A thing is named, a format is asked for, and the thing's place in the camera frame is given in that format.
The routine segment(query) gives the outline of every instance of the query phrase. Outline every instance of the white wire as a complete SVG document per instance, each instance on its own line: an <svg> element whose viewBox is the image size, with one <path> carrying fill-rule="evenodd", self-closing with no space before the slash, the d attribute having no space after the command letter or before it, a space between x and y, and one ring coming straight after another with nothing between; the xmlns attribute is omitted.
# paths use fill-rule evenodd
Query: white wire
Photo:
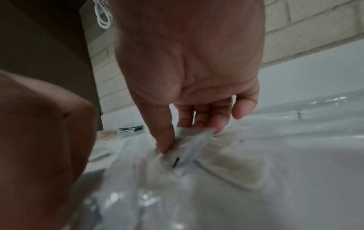
<svg viewBox="0 0 364 230"><path fill-rule="evenodd" d="M101 28L103 28L105 30L109 29L113 23L113 16L112 16L109 8L105 5L105 3L104 3L105 0L93 0L93 1L95 3L95 14L97 17L97 23L99 24L99 26ZM100 14L99 14L99 8L105 14L105 16L107 18L107 22L102 20Z"/></svg>

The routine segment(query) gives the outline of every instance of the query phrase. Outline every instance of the brick wall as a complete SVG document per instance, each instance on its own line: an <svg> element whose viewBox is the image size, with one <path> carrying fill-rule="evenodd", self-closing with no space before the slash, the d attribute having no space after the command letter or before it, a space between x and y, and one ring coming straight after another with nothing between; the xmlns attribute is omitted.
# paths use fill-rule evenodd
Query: brick wall
<svg viewBox="0 0 364 230"><path fill-rule="evenodd" d="M266 39L262 68L364 38L364 0L264 0ZM116 60L115 30L96 22L88 0L80 9L101 110L134 105Z"/></svg>

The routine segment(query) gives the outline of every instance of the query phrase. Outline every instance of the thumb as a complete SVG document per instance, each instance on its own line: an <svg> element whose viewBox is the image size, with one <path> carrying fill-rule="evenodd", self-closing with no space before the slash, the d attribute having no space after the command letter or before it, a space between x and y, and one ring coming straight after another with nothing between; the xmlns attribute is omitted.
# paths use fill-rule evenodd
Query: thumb
<svg viewBox="0 0 364 230"><path fill-rule="evenodd" d="M151 135L157 141L157 149L166 153L174 142L172 114L168 105L145 105L135 102Z"/></svg>

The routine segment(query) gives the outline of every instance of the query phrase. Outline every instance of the small packet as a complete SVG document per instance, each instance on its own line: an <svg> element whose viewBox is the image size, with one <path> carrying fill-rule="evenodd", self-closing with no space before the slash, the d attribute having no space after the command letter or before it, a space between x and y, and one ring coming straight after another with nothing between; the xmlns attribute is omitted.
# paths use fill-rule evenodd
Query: small packet
<svg viewBox="0 0 364 230"><path fill-rule="evenodd" d="M171 150L165 154L161 161L177 178L181 178L191 171L192 162L198 157L201 150L210 142L214 129L180 128Z"/></svg>

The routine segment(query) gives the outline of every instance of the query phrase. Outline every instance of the clear plastic wrap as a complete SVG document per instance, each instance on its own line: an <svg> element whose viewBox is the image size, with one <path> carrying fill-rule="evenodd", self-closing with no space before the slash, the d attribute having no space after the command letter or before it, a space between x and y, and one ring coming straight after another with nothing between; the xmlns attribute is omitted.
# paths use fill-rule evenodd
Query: clear plastic wrap
<svg viewBox="0 0 364 230"><path fill-rule="evenodd" d="M106 230L364 229L364 91L194 137L178 157L196 169L177 175L175 149L125 144L96 196Z"/></svg>

